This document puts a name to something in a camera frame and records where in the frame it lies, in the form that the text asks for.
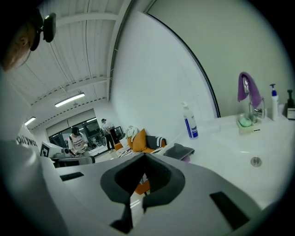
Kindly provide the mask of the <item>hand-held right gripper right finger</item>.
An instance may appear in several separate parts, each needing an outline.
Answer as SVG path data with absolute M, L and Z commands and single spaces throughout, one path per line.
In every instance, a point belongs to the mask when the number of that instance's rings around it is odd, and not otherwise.
M 185 176 L 179 169 L 151 154 L 144 157 L 144 171 L 150 186 L 150 194 L 143 199 L 144 211 L 169 204 L 185 186 Z

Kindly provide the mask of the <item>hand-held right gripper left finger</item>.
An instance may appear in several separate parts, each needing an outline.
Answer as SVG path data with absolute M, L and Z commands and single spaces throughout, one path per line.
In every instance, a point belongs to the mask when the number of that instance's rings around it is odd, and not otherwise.
M 145 233 L 144 229 L 134 227 L 130 208 L 130 197 L 144 174 L 145 162 L 146 155 L 137 154 L 105 171 L 100 178 L 101 188 L 109 200 L 122 207 L 109 226 L 124 234 Z

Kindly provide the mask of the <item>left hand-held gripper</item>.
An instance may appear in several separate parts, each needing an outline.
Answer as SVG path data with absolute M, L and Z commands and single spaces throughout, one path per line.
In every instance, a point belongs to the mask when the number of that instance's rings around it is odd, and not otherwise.
M 69 149 L 48 142 L 42 142 L 40 156 L 49 158 L 56 168 L 95 163 L 93 156 L 79 155 L 74 157 Z

